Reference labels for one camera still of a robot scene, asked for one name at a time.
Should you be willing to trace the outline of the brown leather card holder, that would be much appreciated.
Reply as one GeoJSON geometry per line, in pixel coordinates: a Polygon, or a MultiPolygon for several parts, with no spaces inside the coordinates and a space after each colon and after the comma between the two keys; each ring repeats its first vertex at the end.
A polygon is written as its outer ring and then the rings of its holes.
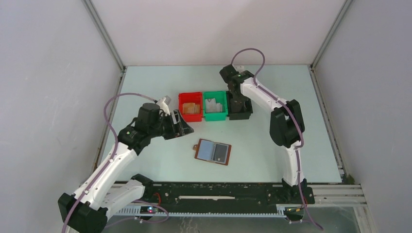
{"type": "Polygon", "coordinates": [[[195,144],[192,149],[195,151],[194,158],[197,160],[202,160],[202,161],[206,161],[210,163],[227,166],[229,164],[229,158],[230,158],[232,146],[230,144],[214,142],[214,141],[210,141],[206,139],[199,139],[198,143],[195,144]],[[228,145],[227,158],[226,158],[225,164],[217,163],[212,160],[213,152],[214,152],[214,148],[216,144],[228,145]]]}

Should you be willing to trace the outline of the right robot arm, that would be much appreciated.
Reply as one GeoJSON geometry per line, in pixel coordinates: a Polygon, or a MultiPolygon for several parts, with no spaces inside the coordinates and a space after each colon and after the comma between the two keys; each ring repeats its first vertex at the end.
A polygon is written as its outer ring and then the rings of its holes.
{"type": "Polygon", "coordinates": [[[305,206],[304,190],[307,188],[307,181],[301,168],[305,125],[300,103],[275,95],[253,73],[237,69],[232,64],[224,66],[219,74],[228,87],[226,95],[230,120],[249,119],[252,102],[270,113],[269,135],[276,145],[285,150],[282,168],[283,198],[289,203],[298,201],[305,206]]]}

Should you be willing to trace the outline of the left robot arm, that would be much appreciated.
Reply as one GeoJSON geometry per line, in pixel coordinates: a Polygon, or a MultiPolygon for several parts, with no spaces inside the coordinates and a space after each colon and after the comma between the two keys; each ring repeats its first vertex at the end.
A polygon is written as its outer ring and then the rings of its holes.
{"type": "Polygon", "coordinates": [[[58,199],[63,233],[67,227],[79,233],[101,233],[109,219],[127,204],[135,200],[148,202],[153,198],[154,190],[148,185],[151,180],[141,175],[132,178],[115,192],[110,192],[110,188],[153,138],[170,140],[194,132],[179,110],[169,109],[170,102],[169,96],[158,100],[149,98],[149,103],[144,103],[137,117],[119,133],[115,132],[104,110],[103,115],[115,136],[115,143],[98,168],[78,189],[72,194],[64,193],[58,199]]]}

